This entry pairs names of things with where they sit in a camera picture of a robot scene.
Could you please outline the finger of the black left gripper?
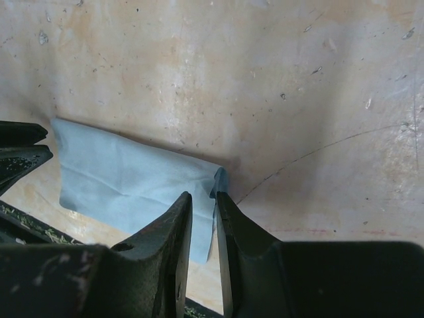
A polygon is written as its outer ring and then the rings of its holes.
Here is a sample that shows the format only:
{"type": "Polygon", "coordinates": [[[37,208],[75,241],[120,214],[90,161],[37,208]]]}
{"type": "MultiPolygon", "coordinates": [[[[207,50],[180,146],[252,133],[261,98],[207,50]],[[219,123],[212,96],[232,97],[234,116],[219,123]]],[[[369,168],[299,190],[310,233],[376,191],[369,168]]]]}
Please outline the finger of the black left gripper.
{"type": "Polygon", "coordinates": [[[1,121],[1,148],[32,146],[44,140],[48,131],[36,123],[1,121]]]}
{"type": "Polygon", "coordinates": [[[46,145],[1,148],[1,195],[52,157],[46,145]]]}

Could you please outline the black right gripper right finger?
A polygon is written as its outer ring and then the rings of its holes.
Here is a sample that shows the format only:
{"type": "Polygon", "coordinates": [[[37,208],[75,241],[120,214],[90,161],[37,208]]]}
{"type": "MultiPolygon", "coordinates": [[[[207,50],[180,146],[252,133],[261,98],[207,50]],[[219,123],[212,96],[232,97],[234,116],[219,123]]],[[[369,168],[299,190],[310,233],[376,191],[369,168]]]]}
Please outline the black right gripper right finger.
{"type": "Polygon", "coordinates": [[[283,242],[217,194],[225,317],[422,317],[423,249],[400,241],[283,242]]]}

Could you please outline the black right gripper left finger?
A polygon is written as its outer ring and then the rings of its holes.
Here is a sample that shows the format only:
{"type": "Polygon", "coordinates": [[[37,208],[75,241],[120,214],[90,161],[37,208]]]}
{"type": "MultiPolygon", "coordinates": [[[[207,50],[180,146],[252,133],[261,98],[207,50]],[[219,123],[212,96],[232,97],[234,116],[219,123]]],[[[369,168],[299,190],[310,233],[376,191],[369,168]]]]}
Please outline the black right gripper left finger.
{"type": "Polygon", "coordinates": [[[112,247],[52,242],[1,205],[2,317],[182,317],[192,198],[112,247]]]}

